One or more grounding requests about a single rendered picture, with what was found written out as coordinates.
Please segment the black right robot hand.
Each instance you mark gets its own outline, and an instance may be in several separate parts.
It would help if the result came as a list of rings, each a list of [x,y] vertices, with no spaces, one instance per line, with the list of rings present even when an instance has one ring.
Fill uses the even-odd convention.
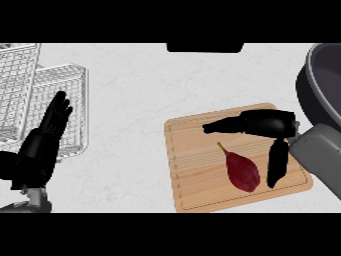
[[[268,186],[275,187],[278,180],[287,174],[288,143],[285,138],[294,137],[297,132],[296,114],[274,109],[244,111],[235,117],[226,117],[203,125],[204,132],[245,133],[250,135],[275,138],[268,159]]]

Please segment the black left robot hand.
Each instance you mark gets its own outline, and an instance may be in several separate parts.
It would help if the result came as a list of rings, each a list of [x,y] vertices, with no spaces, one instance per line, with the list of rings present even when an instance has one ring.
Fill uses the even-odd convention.
[[[52,177],[68,117],[73,112],[67,94],[59,91],[17,153],[0,151],[0,179],[12,181],[12,190],[45,188]]]

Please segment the wooden cutting board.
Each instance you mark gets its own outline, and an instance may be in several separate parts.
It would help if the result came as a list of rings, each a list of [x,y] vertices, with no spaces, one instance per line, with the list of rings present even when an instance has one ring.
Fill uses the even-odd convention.
[[[310,174],[293,156],[288,156],[285,177],[274,188],[268,187],[271,138],[241,133],[206,134],[203,131],[204,124],[237,116],[245,110],[275,108],[272,103],[259,103],[166,121],[164,136],[178,212],[213,212],[312,188]],[[225,153],[217,143],[229,152],[247,157],[257,166],[260,185],[251,193],[241,191],[229,181]]]

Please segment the dark grey pot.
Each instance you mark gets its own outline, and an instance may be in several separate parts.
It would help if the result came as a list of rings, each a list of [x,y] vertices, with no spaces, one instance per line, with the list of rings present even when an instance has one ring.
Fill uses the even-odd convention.
[[[299,103],[312,125],[341,133],[341,43],[316,43],[296,79]]]

